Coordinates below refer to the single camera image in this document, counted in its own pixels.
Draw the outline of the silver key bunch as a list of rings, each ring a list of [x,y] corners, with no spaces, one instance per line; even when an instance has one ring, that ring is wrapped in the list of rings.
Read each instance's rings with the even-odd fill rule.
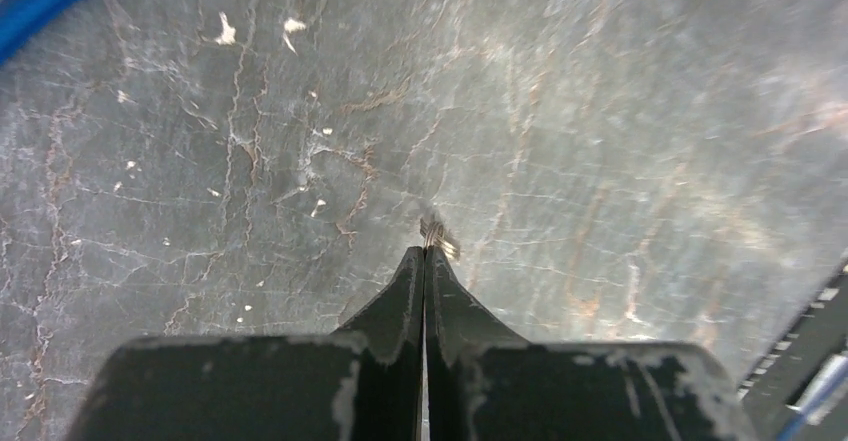
[[[425,249],[436,247],[441,249],[450,261],[460,260],[460,245],[442,221],[437,218],[422,217],[419,222],[419,232],[423,237]]]

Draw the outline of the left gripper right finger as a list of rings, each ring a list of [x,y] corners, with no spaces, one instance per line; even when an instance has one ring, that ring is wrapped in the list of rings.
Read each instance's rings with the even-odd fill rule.
[[[423,255],[434,440],[752,440],[723,366],[681,342],[531,342]]]

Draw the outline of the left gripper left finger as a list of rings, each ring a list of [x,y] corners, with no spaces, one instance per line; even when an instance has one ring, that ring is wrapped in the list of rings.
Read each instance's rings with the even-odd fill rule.
[[[145,336],[104,363],[71,440],[416,440],[424,252],[328,334]]]

